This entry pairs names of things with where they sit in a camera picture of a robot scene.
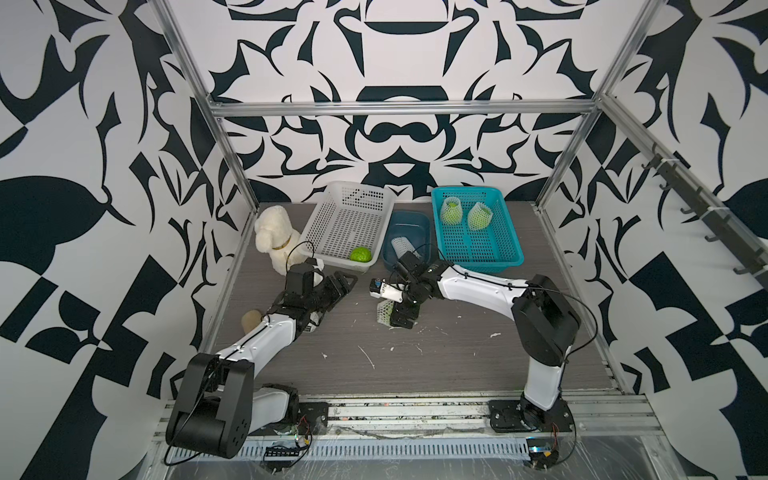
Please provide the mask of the green custard apple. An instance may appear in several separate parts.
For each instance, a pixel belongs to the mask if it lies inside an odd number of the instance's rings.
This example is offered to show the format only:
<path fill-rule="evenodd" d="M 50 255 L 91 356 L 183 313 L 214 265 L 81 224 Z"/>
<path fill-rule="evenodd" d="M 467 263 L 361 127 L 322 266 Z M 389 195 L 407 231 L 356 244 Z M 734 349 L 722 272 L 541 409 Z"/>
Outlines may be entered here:
<path fill-rule="evenodd" d="M 367 247 L 356 247 L 350 252 L 349 259 L 357 263 L 367 263 L 373 259 L 373 255 Z"/>
<path fill-rule="evenodd" d="M 473 230 L 482 230 L 488 227 L 492 215 L 483 209 L 474 210 L 470 219 L 470 228 Z"/>
<path fill-rule="evenodd" d="M 462 208 L 453 202 L 449 202 L 442 210 L 441 219 L 446 225 L 457 225 L 463 216 Z"/>

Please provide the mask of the white foam net sleeve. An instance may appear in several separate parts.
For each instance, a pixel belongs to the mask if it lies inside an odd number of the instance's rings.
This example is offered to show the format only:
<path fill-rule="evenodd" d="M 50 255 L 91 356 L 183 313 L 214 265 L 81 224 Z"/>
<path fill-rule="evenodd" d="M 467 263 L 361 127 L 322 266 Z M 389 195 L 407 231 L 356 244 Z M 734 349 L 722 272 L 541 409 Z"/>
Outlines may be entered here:
<path fill-rule="evenodd" d="M 461 200 L 455 196 L 446 197 L 440 209 L 440 221 L 444 225 L 459 225 L 463 218 Z"/>

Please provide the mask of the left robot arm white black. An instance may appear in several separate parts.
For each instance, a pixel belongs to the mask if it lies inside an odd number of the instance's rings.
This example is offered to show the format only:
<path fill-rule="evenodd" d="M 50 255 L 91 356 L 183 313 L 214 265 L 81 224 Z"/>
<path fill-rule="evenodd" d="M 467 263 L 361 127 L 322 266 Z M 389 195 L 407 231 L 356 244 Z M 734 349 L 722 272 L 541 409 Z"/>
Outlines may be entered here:
<path fill-rule="evenodd" d="M 297 425 L 295 388 L 254 381 L 305 330 L 313 330 L 358 277 L 324 274 L 310 259 L 289 268 L 285 287 L 243 338 L 216 354 L 199 353 L 187 365 L 168 420 L 165 441 L 196 454 L 232 458 L 249 433 L 269 425 Z"/>

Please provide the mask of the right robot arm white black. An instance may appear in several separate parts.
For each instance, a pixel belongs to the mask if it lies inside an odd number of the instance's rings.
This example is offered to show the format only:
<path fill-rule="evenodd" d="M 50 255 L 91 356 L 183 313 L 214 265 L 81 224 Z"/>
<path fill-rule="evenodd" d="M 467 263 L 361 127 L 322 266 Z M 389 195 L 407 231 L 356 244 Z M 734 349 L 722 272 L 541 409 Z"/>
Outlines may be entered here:
<path fill-rule="evenodd" d="M 426 263 L 412 252 L 398 259 L 396 275 L 391 281 L 374 279 L 369 286 L 372 297 L 390 303 L 390 325 L 411 328 L 421 305 L 432 299 L 464 302 L 507 317 L 529 357 L 523 405 L 541 413 L 553 409 L 561 399 L 566 360 L 582 320 L 549 277 L 495 277 L 448 260 Z"/>

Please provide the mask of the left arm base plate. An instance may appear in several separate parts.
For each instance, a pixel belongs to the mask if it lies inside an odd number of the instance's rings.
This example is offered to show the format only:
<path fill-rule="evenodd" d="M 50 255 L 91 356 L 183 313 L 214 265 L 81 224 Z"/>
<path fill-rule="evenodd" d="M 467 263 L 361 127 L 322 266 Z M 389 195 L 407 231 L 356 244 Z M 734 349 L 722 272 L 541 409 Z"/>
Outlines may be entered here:
<path fill-rule="evenodd" d="M 301 400 L 296 388 L 266 384 L 253 394 L 249 433 L 286 433 L 306 424 L 318 433 L 327 427 L 329 409 L 328 402 Z"/>

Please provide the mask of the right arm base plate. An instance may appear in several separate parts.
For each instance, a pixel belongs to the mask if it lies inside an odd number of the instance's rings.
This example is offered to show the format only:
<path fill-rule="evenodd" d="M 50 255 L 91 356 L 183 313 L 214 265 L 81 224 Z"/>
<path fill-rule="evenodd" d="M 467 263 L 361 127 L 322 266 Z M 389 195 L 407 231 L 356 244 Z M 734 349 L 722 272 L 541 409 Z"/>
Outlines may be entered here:
<path fill-rule="evenodd" d="M 490 427 L 496 433 L 575 431 L 573 414 L 561 395 L 548 410 L 536 406 L 524 396 L 519 400 L 490 400 L 488 408 Z"/>

